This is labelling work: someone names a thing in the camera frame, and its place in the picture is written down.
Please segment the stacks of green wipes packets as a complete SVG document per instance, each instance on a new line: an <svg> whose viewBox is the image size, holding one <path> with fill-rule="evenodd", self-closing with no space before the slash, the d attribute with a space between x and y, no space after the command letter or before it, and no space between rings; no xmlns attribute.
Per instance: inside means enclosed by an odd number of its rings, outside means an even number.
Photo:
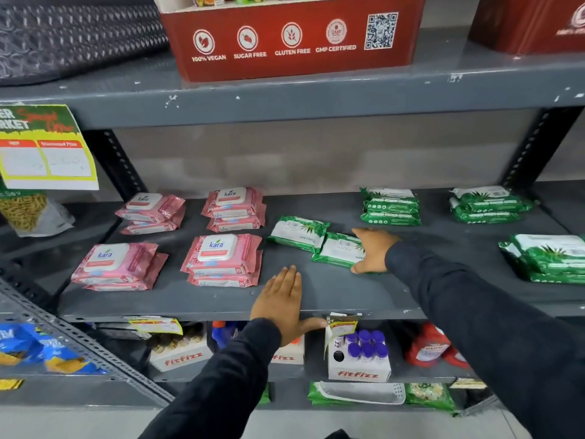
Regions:
<svg viewBox="0 0 585 439"><path fill-rule="evenodd" d="M421 224L420 201L412 190L366 187L360 188L360 193L363 222L405 227ZM454 188L450 193L453 216L466 224L515 222L533 207L529 200L499 185ZM281 216L267 239L313 255L331 232L329 226L327 222ZM585 239L580 236L515 234L498 246L529 281L585 284Z"/></svg>

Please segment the green leaf-print wipes pack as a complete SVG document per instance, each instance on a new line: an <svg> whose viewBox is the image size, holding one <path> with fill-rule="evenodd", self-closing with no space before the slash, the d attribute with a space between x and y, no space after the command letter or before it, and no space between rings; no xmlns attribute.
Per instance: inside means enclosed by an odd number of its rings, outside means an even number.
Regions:
<svg viewBox="0 0 585 439"><path fill-rule="evenodd" d="M364 258L365 251L358 237L327 232L321 250L312 255L311 261L350 269Z"/></svg>

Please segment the grey metal shelving rack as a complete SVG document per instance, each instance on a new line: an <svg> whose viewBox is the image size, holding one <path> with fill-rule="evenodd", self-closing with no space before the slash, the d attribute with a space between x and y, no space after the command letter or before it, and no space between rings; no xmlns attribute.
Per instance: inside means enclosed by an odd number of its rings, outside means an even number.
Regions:
<svg viewBox="0 0 585 439"><path fill-rule="evenodd" d="M510 185L528 185L536 178L537 163L565 136L585 106L585 52L513 57L468 42L457 28L423 29L414 62L379 70L360 70L257 80L183 82L174 57L168 52L79 75L66 80L21 87L0 87L0 103L69 106L82 130L99 134L119 127L216 125L340 119L368 116L403 116L429 113L541 109L540 125L532 147L526 137L523 158L509 162L503 177ZM529 302L551 316L585 318L585 291L576 297L561 296L559 286L538 290L533 283L512 283L501 258L488 259L478 271L498 279L498 287L525 291ZM40 314L41 308L25 297L35 285L27 285L24 270L3 260L0 298L6 311L3 321L29 318L47 323L52 334L64 334L65 342L94 360L110 353L94 339L67 324L63 317ZM57 377L37 373L0 378L24 379L19 390L0 391L0 406L24 407L123 407L154 409L172 395L127 363L114 366L112 374Z"/></svg>

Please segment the yellow white hanging label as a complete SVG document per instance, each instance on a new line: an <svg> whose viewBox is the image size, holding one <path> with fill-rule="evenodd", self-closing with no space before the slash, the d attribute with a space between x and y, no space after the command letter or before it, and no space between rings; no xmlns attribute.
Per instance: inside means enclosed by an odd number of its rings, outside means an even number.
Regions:
<svg viewBox="0 0 585 439"><path fill-rule="evenodd" d="M342 314L332 312L326 316L326 327L324 337L324 358L333 349L340 349L345 345L345 337L354 334L362 313Z"/></svg>

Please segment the blue snack packets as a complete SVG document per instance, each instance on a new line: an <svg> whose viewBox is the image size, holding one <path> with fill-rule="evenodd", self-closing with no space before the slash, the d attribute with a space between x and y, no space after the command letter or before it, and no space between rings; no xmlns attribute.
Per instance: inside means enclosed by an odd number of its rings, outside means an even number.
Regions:
<svg viewBox="0 0 585 439"><path fill-rule="evenodd" d="M0 366L23 368L35 363L58 375L108 374L31 323L0 323Z"/></svg>

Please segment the blue bottle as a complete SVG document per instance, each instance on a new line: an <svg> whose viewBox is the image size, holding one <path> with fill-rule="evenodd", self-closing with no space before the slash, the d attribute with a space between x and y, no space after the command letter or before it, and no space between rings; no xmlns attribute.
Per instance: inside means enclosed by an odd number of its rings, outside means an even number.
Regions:
<svg viewBox="0 0 585 439"><path fill-rule="evenodd" d="M216 320L212 322L212 338L215 340L217 347L223 349L231 341L237 337L241 332L247 321L223 321Z"/></svg>

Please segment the person's left forearm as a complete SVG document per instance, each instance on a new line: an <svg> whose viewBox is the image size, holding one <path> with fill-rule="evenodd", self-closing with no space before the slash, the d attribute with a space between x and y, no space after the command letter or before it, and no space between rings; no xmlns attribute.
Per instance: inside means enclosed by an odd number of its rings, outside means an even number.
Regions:
<svg viewBox="0 0 585 439"><path fill-rule="evenodd" d="M257 318L216 353L138 439L239 439L266 389L282 335Z"/></svg>

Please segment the grey patterned mat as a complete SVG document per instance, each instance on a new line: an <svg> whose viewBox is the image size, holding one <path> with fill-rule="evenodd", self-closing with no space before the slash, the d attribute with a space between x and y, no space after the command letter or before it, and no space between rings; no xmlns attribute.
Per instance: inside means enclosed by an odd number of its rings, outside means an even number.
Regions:
<svg viewBox="0 0 585 439"><path fill-rule="evenodd" d="M0 87L59 80L168 47L153 1L0 2Z"/></svg>

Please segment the yellow green price sign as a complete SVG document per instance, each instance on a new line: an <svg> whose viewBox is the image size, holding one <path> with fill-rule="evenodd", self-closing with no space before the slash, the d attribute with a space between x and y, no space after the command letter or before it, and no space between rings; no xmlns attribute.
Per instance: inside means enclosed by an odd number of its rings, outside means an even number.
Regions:
<svg viewBox="0 0 585 439"><path fill-rule="evenodd" d="M0 177L12 190L99 190L93 156L66 105L0 103Z"/></svg>

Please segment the person's right hand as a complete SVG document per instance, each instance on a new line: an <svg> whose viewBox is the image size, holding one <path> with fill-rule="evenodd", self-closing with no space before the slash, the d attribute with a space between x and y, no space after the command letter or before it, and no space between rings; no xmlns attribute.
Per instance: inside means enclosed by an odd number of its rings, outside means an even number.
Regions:
<svg viewBox="0 0 585 439"><path fill-rule="evenodd" d="M352 232L362 242L365 259L375 259L378 262L378 273L386 272L385 256L401 238L384 230L371 228L352 228Z"/></svg>

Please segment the group of purple-capped tubes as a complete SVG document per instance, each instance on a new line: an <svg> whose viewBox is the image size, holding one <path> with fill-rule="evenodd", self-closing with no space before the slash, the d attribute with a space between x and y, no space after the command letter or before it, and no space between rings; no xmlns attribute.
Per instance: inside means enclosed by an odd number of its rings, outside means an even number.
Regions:
<svg viewBox="0 0 585 439"><path fill-rule="evenodd" d="M343 339L349 361L385 363L389 360L386 337L380 330L359 330Z"/></svg>

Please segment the white box with brown bottles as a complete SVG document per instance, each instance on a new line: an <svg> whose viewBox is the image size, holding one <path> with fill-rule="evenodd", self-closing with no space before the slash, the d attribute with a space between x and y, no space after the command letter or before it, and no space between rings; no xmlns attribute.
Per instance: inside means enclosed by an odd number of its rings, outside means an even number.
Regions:
<svg viewBox="0 0 585 439"><path fill-rule="evenodd" d="M184 333L158 334L149 339L149 364L159 372L167 372L193 363L209 360L214 354L205 323L188 325Z"/></svg>

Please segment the white plastic basket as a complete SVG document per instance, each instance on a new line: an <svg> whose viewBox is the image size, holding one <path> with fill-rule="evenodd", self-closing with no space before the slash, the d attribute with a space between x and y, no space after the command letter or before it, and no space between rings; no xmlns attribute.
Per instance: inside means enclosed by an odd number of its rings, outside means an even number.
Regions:
<svg viewBox="0 0 585 439"><path fill-rule="evenodd" d="M327 402L403 405L404 384L365 382L314 382L311 393Z"/></svg>

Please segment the green packet under basket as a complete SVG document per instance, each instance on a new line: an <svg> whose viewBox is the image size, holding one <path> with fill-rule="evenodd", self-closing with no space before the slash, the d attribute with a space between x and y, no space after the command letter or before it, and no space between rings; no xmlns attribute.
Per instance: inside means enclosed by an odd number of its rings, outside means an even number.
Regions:
<svg viewBox="0 0 585 439"><path fill-rule="evenodd" d="M310 382L307 399L313 406L352 406L357 404L324 396L318 389L318 382Z"/></svg>

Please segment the red bottle with white label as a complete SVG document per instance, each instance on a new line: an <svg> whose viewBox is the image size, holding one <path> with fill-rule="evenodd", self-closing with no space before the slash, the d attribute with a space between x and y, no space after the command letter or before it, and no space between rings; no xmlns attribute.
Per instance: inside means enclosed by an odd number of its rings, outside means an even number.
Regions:
<svg viewBox="0 0 585 439"><path fill-rule="evenodd" d="M430 368L437 364L450 346L451 342L445 333L431 322L426 322L421 325L404 359L410 365Z"/></svg>

